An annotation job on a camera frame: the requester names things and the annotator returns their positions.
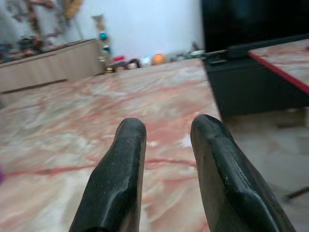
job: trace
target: orange ball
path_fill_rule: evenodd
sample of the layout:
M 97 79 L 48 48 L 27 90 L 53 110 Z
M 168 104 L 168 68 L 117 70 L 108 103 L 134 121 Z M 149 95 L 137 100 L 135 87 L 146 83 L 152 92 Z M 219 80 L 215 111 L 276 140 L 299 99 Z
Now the orange ball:
M 153 57 L 153 65 L 159 65 L 166 63 L 165 56 L 163 54 L 156 54 Z

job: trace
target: marble tabletop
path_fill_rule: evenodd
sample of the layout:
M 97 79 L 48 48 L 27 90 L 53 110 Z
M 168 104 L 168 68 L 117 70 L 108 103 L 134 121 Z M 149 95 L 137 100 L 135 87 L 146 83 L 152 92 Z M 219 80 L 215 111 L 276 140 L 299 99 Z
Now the marble tabletop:
M 309 93 L 309 39 L 258 48 L 249 55 Z
M 192 120 L 219 117 L 202 62 L 43 87 L 0 111 L 0 231 L 67 232 L 88 178 L 126 117 L 147 129 L 140 232 L 208 232 Z

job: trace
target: red table edge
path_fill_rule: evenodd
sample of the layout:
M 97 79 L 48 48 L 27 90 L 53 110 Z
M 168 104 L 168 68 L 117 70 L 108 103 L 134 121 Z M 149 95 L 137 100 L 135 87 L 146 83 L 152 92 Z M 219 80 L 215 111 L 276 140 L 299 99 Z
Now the red table edge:
M 270 64 L 269 62 L 267 62 L 266 60 L 264 60 L 263 58 L 259 57 L 256 54 L 254 54 L 251 51 L 249 51 L 249 56 L 251 58 L 255 59 L 256 61 L 260 62 L 261 64 L 263 64 L 264 66 L 266 66 L 267 68 L 269 68 L 270 70 L 275 72 L 276 74 L 280 75 L 281 77 L 283 77 L 288 82 L 297 86 L 298 88 L 300 88 L 305 93 L 309 94 L 309 86 L 307 86 L 306 84 L 302 83 L 301 81 L 295 79 L 292 75 L 290 75 L 290 74 L 286 73 L 285 71 L 282 71 L 281 69 L 277 68 L 276 66 Z

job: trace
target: white wall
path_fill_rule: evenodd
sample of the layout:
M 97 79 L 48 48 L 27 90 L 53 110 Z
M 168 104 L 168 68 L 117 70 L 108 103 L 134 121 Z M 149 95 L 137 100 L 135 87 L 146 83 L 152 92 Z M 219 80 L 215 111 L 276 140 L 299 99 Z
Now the white wall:
M 134 58 L 203 47 L 200 0 L 85 0 L 74 18 L 84 39 L 98 32 L 91 16 L 104 14 L 113 56 Z

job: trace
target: pink marble tile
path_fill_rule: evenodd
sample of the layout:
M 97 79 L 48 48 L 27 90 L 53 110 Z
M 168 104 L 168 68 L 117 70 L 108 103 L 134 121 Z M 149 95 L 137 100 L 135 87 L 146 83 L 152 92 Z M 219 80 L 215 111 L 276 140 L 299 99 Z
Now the pink marble tile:
M 250 56 L 309 93 L 309 39 L 255 49 Z
M 186 60 L 59 83 L 0 111 L 0 230 L 68 231 L 87 180 L 126 117 L 147 128 L 141 232 L 209 231 L 190 127 L 219 113 Z

